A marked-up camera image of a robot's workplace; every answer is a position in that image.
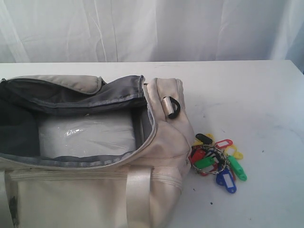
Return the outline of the colourful key tag bunch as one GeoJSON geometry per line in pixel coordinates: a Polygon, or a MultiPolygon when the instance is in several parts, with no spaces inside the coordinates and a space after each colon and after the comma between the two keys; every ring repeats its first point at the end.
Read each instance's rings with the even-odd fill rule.
{"type": "Polygon", "coordinates": [[[236,179],[247,180],[239,163],[244,155],[231,139],[215,141],[212,134],[198,133],[195,136],[189,161],[192,169],[201,176],[214,175],[219,186],[228,193],[236,193],[236,179]]]}

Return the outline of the cream duffel bag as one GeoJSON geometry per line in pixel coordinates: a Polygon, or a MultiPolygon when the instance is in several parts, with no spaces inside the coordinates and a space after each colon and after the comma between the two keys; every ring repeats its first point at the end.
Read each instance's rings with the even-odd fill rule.
{"type": "Polygon", "coordinates": [[[193,142],[179,79],[2,79],[0,225],[163,228],[193,142]]]}

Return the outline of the white plastic-wrapped package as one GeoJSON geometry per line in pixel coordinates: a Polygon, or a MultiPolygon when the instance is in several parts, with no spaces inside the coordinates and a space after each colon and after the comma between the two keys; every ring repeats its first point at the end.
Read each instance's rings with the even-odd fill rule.
{"type": "Polygon", "coordinates": [[[37,118],[44,157],[122,155],[136,149],[129,111],[37,118]]]}

